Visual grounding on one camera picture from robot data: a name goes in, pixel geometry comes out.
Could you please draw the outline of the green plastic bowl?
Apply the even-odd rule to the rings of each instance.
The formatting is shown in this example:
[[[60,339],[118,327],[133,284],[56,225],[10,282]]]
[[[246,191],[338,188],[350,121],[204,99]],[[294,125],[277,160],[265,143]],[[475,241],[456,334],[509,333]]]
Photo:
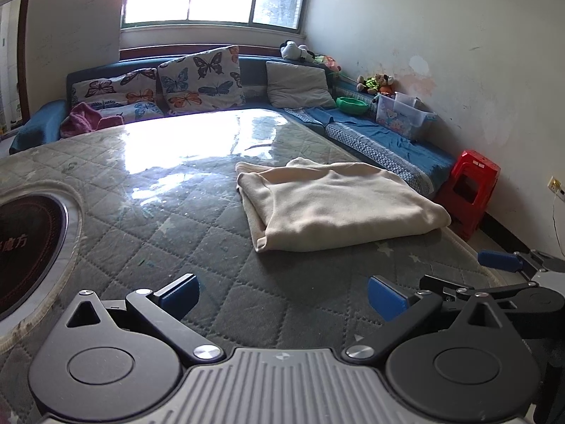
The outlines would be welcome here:
[[[351,116],[364,115],[370,108],[366,102],[352,97],[338,97],[335,102],[341,112]]]

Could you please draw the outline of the magenta crumpled cloth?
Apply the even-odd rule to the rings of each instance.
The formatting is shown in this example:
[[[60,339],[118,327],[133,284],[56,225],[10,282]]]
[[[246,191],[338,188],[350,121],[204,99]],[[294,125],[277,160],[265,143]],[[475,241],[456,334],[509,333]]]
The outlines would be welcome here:
[[[74,106],[69,115],[61,122],[59,135],[62,139],[66,139],[123,125],[124,123],[124,118],[120,115],[103,117],[99,111],[85,102],[81,102]]]

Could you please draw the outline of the left butterfly print pillow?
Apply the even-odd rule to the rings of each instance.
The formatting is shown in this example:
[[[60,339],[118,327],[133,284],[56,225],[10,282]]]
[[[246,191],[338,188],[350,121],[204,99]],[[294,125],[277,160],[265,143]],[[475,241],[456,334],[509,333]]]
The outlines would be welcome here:
[[[114,78],[94,78],[71,86],[71,104],[85,102],[102,117],[121,116],[125,124],[163,118],[157,104],[157,70],[143,68]]]

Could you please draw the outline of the grey plain cushion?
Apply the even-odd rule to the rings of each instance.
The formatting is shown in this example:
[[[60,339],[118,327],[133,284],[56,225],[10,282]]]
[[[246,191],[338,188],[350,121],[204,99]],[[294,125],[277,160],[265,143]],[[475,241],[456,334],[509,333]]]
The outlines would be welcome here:
[[[268,61],[267,96],[276,108],[334,108],[322,68]]]

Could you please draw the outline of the small plush toys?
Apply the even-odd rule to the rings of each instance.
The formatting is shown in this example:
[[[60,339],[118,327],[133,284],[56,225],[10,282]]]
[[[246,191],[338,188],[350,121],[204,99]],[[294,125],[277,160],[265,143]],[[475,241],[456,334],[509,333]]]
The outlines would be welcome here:
[[[387,74],[375,74],[367,78],[359,76],[356,80],[356,90],[360,93],[374,96],[381,94],[391,98],[394,96],[394,77]]]

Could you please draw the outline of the right butterfly print pillow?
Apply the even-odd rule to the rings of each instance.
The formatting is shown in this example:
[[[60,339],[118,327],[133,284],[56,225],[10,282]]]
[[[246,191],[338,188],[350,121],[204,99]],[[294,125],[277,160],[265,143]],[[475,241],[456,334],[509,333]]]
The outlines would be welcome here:
[[[173,115],[235,108],[245,103],[237,45],[184,55],[157,67]]]

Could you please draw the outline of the colourful plush toy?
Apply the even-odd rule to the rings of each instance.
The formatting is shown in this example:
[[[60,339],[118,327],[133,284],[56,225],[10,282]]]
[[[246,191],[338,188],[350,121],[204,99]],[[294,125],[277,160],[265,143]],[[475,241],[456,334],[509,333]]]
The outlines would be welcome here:
[[[316,55],[314,60],[317,63],[324,65],[324,67],[327,67],[328,70],[331,70],[334,73],[340,73],[342,70],[341,66],[337,63],[337,61],[333,57],[330,57],[329,55]]]

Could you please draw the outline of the cream beige sweater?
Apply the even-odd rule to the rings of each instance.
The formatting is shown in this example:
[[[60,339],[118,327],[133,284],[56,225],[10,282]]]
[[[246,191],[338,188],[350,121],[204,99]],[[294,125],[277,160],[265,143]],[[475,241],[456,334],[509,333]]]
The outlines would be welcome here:
[[[256,252],[315,252],[450,225],[444,207],[398,175],[365,163],[236,165],[237,189]]]

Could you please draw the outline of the black round induction cooktop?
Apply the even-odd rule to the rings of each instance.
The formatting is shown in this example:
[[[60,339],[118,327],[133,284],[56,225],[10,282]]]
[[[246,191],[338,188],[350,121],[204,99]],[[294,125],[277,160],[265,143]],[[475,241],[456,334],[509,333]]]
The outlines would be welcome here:
[[[1,201],[1,336],[35,323],[71,273],[82,212],[59,189],[15,193]]]

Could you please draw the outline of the blue corner sofa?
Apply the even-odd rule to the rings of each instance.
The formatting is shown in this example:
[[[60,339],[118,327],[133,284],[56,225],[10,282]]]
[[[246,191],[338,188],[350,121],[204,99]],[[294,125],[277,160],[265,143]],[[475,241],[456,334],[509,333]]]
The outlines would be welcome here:
[[[123,75],[127,76],[136,70],[156,69],[161,63],[173,59],[171,56],[134,58],[69,74],[66,78],[66,99],[48,102],[35,112],[28,123],[20,127],[8,153],[12,155],[59,140],[59,127],[67,117],[68,110],[72,105],[85,101],[78,97],[80,83],[85,82],[88,90],[92,82],[118,78],[120,85]],[[283,60],[265,55],[240,55],[241,80],[245,91],[244,108],[279,108],[273,107],[267,97],[268,61]],[[327,67],[318,68],[323,68],[329,88],[338,95],[341,94],[347,99],[355,96],[353,91],[347,89],[349,87],[342,86],[343,83],[340,84],[332,78],[333,75]],[[159,82],[156,78],[157,94],[161,94]],[[139,101],[132,105],[119,105],[118,99],[102,99],[98,96],[90,106],[100,112],[109,112],[110,116],[122,115],[125,124],[170,115],[171,111],[168,105],[165,105],[165,100],[157,94],[153,102]],[[282,111],[299,124],[337,143],[361,161],[394,172],[419,193],[434,197],[448,180],[456,158],[425,142],[423,137],[418,137],[415,141],[410,140],[377,124],[371,116],[376,113],[377,104],[371,104],[369,111],[362,117],[351,116],[338,108],[283,108]]]

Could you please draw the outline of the red plastic stool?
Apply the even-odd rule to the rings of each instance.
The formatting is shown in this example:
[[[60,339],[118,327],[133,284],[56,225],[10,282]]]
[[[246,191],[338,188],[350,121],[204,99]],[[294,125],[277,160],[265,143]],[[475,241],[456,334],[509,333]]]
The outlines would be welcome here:
[[[449,212],[455,233],[468,240],[477,230],[496,187],[500,166],[474,150],[464,150],[434,201]]]

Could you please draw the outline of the panda plush toy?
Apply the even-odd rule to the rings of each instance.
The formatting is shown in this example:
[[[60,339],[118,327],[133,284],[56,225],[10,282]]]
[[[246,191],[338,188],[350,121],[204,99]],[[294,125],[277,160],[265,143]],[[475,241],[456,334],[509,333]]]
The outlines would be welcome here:
[[[315,54],[305,45],[298,45],[293,40],[287,40],[280,46],[281,57],[287,60],[297,62],[312,63],[315,60]]]

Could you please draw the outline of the clear plastic storage box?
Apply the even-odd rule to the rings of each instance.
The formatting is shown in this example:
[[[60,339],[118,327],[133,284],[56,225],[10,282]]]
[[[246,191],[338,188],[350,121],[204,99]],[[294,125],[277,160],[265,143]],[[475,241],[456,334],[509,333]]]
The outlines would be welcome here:
[[[436,114],[423,111],[398,99],[376,96],[375,121],[410,141],[422,140],[436,120]]]

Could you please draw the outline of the butterfly print pillow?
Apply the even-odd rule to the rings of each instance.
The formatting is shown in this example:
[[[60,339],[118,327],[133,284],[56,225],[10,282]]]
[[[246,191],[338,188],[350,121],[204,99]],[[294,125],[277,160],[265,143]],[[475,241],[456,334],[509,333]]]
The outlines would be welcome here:
[[[157,70],[143,68],[114,78],[94,78],[71,86],[71,104],[85,102],[102,117],[121,116],[125,124],[163,118],[157,104]]]
[[[173,115],[235,108],[245,103],[237,45],[184,55],[157,67]]]

